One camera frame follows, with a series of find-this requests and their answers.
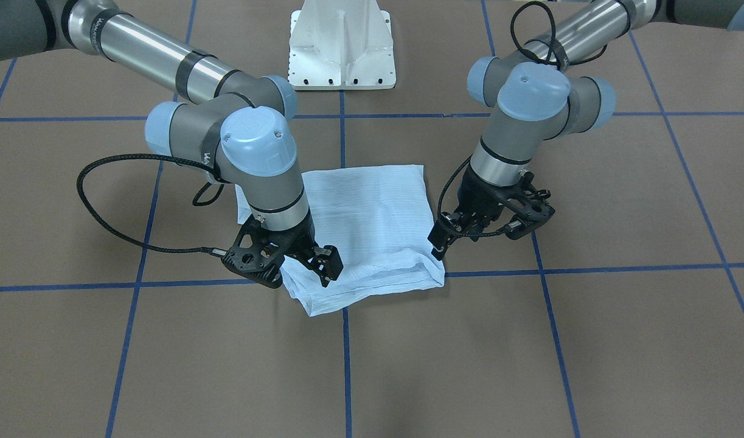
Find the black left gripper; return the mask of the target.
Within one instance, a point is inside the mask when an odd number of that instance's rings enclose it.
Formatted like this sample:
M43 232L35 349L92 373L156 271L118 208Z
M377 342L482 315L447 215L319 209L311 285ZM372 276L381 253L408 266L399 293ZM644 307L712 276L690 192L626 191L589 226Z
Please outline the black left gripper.
M457 191L458 206L448 214L448 221L435 221L428 241L432 244L432 256L442 261L447 250L460 237L479 239L482 236L508 235L512 223L503 225L494 232L485 232L491 222L497 221L505 208L502 195L508 196L512 186L497 186L480 178L468 165L460 166L454 173L464 176Z

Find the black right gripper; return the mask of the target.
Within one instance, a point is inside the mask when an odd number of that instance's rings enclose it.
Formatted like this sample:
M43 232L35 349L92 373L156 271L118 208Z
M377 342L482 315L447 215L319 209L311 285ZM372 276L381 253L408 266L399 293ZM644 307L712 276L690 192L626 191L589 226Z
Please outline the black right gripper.
M250 217L253 266L266 267L278 256L289 256L314 272L323 288L338 280L344 269L338 248L316 243L313 217L306 216L296 226L280 232L268 230L264 224L258 217Z

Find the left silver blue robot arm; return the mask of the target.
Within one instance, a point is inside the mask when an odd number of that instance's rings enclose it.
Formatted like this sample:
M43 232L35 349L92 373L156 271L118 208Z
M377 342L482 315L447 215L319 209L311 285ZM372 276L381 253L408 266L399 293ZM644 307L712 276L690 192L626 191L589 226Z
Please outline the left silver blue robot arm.
M569 78L569 67L599 58L611 41L647 23L678 23L744 32L744 1L591 1L556 23L543 2L549 30L522 43L505 58L478 59L467 75L467 92L491 109L471 157L457 168L458 205L438 210L428 236L442 260L459 238L505 235L520 239L555 213L550 192L533 186L528 165L544 141L602 127L616 110L616 92L602 78Z

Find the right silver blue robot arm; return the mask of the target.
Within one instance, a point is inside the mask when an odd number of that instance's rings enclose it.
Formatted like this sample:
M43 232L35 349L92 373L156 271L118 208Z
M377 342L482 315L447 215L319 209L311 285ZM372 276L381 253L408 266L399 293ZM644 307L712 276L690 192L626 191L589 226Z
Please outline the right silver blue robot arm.
M145 122L149 153L127 153L88 164L77 193L108 232L163 253L204 253L228 271L268 288L283 285L282 265L296 260L326 287L343 261L319 246L289 122L297 97L285 78L252 77L204 50L136 19L113 1L0 1L0 61L74 48L98 55L174 92ZM111 227L92 207L85 178L116 161L171 162L201 171L210 186L243 191L249 215L227 249L163 248Z

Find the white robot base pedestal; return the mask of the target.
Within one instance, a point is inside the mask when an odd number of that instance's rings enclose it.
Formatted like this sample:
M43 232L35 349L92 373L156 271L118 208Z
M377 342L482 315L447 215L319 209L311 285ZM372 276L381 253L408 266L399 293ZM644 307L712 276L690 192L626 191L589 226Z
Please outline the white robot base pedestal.
M377 1L305 1L289 23L287 78L297 91L396 86L391 14Z

